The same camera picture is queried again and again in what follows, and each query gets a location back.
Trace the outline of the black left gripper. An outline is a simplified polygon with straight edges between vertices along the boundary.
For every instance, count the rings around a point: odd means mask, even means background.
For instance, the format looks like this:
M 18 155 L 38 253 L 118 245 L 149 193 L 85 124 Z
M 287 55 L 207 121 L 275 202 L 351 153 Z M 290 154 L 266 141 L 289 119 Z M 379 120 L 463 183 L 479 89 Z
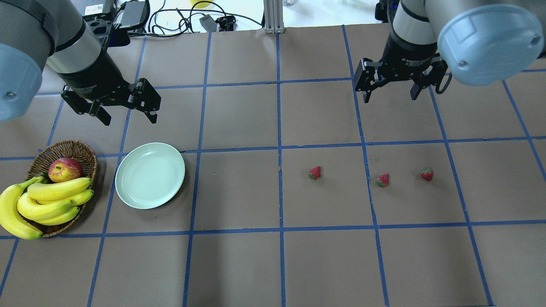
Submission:
M 64 101 L 79 115 L 90 114 L 105 126 L 111 123 L 111 115 L 106 106 L 124 106 L 145 114 L 152 124 L 157 123 L 161 96 L 146 78 L 139 78 L 135 83 L 120 85 L 100 98 L 84 98 L 74 89 L 64 86 L 61 92 Z

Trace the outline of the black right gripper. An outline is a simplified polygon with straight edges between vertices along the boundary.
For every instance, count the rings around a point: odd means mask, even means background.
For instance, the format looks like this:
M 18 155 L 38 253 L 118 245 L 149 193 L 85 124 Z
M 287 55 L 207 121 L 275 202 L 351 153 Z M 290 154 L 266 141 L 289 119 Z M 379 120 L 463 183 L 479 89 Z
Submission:
M 447 70 L 447 63 L 439 55 L 423 61 L 402 60 L 394 65 L 362 58 L 355 70 L 355 91 L 363 93 L 363 103 L 367 104 L 375 89 L 390 82 L 412 80 L 410 95 L 415 101 L 428 86 L 434 86 L 438 95 L 443 94 L 449 86 L 449 79 L 442 84 Z

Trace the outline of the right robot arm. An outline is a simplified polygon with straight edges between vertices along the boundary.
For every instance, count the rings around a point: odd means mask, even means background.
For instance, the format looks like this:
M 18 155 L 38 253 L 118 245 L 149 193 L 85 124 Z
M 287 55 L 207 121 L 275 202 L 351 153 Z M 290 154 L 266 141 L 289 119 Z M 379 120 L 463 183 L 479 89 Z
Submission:
M 352 84 L 368 103 L 390 82 L 413 81 L 411 99 L 451 78 L 470 86 L 505 80 L 545 57 L 543 0 L 380 0 L 375 18 L 390 24 L 379 61 L 362 58 Z

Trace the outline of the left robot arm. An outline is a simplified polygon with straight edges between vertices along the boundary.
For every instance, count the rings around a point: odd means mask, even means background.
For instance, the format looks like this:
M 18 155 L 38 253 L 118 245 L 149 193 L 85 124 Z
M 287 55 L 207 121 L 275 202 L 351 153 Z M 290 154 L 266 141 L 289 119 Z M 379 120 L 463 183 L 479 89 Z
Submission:
M 130 43 L 142 29 L 150 4 L 92 0 L 80 8 L 70 0 L 3 0 L 0 3 L 0 119 L 24 115 L 49 67 L 64 81 L 61 97 L 75 113 L 109 125 L 106 106 L 141 111 L 155 124 L 161 97 L 145 78 L 129 83 L 108 54 Z

